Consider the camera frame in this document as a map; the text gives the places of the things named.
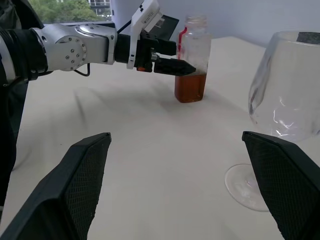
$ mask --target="white wall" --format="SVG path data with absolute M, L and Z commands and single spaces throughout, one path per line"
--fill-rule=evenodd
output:
M 112 0 L 117 28 L 125 24 L 143 0 Z M 208 17 L 214 37 L 236 36 L 265 46 L 275 32 L 320 32 L 320 0 L 158 0 L 162 13 L 180 19 L 187 14 Z

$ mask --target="glass jar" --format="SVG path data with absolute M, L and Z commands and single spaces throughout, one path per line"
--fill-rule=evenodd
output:
M 175 77 L 174 95 L 181 103 L 201 101 L 204 96 L 211 50 L 206 16 L 187 16 L 185 28 L 178 36 L 177 58 L 196 68 L 187 76 Z

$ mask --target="building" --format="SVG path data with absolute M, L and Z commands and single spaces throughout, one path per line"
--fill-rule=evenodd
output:
M 88 0 L 90 8 L 106 21 L 111 21 L 110 0 Z

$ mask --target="amber liquid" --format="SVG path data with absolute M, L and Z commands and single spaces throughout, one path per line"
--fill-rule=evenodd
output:
M 204 97 L 207 74 L 176 76 L 174 95 L 181 103 L 201 101 Z

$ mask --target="white table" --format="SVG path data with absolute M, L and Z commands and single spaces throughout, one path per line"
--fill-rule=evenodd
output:
M 281 240 L 268 212 L 237 203 L 227 169 L 249 163 L 248 91 L 264 48 L 214 39 L 205 97 L 174 97 L 174 77 L 93 64 L 30 82 L 0 233 L 77 141 L 111 132 L 89 240 Z

